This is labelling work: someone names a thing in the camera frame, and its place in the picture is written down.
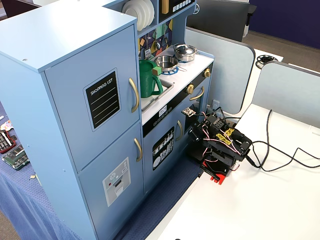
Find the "colorful backsplash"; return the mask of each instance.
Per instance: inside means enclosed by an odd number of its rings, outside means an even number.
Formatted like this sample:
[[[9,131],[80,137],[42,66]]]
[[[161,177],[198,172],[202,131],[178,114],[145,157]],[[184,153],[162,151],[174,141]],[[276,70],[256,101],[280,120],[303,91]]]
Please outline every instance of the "colorful backsplash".
[[[156,29],[150,31],[146,35],[138,39],[138,52],[141,59],[145,59],[145,49],[148,47],[153,56],[157,56],[163,50],[167,49],[172,43],[172,25],[173,19],[158,26]],[[156,41],[160,43],[160,50],[156,47]]]

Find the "shopping list sign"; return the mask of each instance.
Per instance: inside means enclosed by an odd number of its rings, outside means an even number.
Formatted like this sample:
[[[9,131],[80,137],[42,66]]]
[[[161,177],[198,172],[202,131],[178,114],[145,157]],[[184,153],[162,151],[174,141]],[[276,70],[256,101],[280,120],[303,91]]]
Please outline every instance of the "shopping list sign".
[[[152,148],[153,171],[169,156],[174,149],[175,127],[173,126]]]
[[[115,71],[88,87],[85,92],[94,128],[120,109]]]

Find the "dishwasher sticker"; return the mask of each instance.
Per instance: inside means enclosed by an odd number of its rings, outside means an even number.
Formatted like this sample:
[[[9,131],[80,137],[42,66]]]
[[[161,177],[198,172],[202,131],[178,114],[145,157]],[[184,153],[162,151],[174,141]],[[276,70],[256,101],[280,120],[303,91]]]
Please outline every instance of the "dishwasher sticker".
[[[152,148],[153,171],[168,157],[174,149],[175,127],[173,126]]]

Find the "green cup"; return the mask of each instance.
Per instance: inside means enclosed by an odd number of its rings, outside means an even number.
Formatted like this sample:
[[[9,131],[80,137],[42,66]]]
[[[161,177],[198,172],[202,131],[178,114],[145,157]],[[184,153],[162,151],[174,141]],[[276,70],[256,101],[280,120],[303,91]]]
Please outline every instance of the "green cup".
[[[156,64],[153,61],[139,61],[141,98],[149,98],[151,95],[160,95],[164,92],[158,76],[152,74],[152,69],[154,67],[156,67]],[[158,86],[159,91],[155,91],[156,85]]]

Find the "stainless steel pot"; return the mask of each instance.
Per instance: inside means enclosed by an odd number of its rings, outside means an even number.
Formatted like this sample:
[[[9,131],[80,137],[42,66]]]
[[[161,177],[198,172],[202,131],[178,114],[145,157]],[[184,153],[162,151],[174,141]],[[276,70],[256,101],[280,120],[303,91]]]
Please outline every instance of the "stainless steel pot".
[[[183,72],[187,71],[184,68],[178,66],[178,59],[173,56],[159,56],[154,60],[154,63],[162,69],[162,72],[175,70],[176,67],[184,70]]]
[[[175,44],[173,46],[175,57],[182,62],[191,62],[195,60],[198,50],[194,46],[187,44]]]

